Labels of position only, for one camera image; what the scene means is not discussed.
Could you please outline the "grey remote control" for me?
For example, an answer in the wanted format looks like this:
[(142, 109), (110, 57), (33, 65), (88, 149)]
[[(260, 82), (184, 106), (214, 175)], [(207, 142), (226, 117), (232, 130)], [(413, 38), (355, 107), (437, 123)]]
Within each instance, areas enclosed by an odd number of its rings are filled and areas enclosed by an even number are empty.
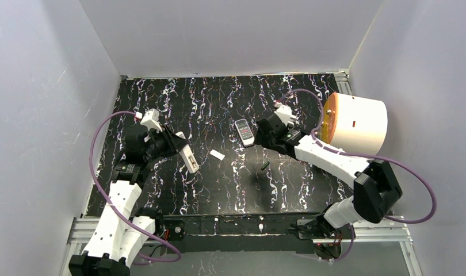
[(234, 126), (244, 147), (254, 145), (254, 135), (246, 119), (236, 120)]

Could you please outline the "green black battery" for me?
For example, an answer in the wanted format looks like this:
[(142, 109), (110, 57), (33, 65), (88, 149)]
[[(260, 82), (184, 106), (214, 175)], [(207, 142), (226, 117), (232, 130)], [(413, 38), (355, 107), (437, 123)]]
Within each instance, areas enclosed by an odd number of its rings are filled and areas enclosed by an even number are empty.
[(270, 165), (270, 162), (266, 162), (262, 167), (261, 167), (261, 170), (266, 170)]

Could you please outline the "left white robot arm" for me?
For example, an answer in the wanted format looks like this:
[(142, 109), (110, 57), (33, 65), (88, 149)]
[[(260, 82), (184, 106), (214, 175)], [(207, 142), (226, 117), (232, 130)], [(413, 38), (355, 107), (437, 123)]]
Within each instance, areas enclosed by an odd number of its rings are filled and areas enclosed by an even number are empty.
[(184, 158), (192, 155), (182, 132), (173, 133), (167, 126), (159, 131), (142, 125), (125, 132), (124, 158), (113, 169), (109, 192), (96, 185), (106, 205), (83, 251), (70, 258), (71, 275), (130, 275), (133, 261), (148, 239), (173, 250), (177, 254), (175, 261), (181, 259), (178, 248), (160, 237), (163, 233), (160, 211), (142, 208), (131, 216), (151, 163), (177, 154)]

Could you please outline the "slim remote battery cover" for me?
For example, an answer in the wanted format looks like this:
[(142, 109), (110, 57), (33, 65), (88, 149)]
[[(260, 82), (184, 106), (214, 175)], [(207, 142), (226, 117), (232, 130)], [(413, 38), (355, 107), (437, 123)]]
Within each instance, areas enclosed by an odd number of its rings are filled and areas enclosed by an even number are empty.
[(216, 151), (216, 150), (210, 150), (209, 154), (219, 160), (223, 160), (225, 158), (225, 155)]

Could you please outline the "slim white remote control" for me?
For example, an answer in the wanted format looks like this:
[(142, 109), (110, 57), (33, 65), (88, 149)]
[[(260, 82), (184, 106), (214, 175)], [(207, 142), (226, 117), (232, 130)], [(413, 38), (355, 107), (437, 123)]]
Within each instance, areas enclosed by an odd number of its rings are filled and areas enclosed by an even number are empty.
[(179, 152), (179, 154), (186, 164), (189, 173), (194, 174), (199, 170), (199, 165), (187, 140), (184, 148)]

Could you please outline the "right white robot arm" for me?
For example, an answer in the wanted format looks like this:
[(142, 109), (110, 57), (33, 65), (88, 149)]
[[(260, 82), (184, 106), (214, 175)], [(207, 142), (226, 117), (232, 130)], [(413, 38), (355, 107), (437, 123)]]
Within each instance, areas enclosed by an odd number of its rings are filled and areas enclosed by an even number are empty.
[(254, 143), (307, 162), (349, 185), (353, 194), (330, 204), (314, 218), (318, 231), (336, 229), (360, 221), (379, 223), (402, 197), (402, 190), (387, 161), (348, 156), (322, 143), (305, 129), (287, 126), (272, 114), (257, 121)]

